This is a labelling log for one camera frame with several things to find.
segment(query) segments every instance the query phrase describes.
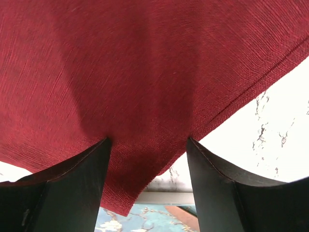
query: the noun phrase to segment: red fabric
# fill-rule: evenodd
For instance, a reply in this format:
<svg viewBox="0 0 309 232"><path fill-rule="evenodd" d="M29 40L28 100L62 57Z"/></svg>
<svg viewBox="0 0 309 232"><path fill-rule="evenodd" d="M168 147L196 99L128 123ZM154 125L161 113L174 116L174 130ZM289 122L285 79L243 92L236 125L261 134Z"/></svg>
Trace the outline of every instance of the red fabric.
<svg viewBox="0 0 309 232"><path fill-rule="evenodd" d="M0 160L36 172L110 136L102 206L126 215L308 36L308 0L1 0Z"/></svg>

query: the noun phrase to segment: red cloth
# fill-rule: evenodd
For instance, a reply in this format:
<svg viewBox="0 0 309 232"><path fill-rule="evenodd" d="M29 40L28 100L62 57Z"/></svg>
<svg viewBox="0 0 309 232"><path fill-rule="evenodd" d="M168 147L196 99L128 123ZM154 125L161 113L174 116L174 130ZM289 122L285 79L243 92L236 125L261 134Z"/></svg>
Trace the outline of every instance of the red cloth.
<svg viewBox="0 0 309 232"><path fill-rule="evenodd" d="M308 0L1 0L0 160L36 172L110 136L102 206L126 215L308 36Z"/></svg>

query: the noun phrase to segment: floral pattern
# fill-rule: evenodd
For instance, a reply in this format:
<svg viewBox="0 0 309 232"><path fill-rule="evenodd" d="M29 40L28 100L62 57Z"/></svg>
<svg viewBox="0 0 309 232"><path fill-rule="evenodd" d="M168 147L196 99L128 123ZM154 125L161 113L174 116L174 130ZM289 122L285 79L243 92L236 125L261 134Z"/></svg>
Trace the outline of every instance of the floral pattern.
<svg viewBox="0 0 309 232"><path fill-rule="evenodd" d="M127 217L100 208L95 232L196 232L163 205L134 205Z"/></svg>

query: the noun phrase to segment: textured fabric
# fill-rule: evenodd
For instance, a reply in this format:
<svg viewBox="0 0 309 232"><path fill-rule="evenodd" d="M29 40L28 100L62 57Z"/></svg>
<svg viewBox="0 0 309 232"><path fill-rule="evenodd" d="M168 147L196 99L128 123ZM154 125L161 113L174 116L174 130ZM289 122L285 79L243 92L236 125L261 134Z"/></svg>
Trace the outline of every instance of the textured fabric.
<svg viewBox="0 0 309 232"><path fill-rule="evenodd" d="M102 206L126 215L308 36L308 0L1 0L0 160L36 172L109 136Z"/></svg>

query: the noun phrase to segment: floor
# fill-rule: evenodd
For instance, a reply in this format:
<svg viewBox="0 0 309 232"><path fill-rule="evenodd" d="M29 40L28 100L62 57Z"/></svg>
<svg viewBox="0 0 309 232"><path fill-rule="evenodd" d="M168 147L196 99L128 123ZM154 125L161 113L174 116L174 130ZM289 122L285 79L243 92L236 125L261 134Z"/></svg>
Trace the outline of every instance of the floor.
<svg viewBox="0 0 309 232"><path fill-rule="evenodd" d="M163 205L134 205L127 217L100 208L95 232L196 232Z"/></svg>

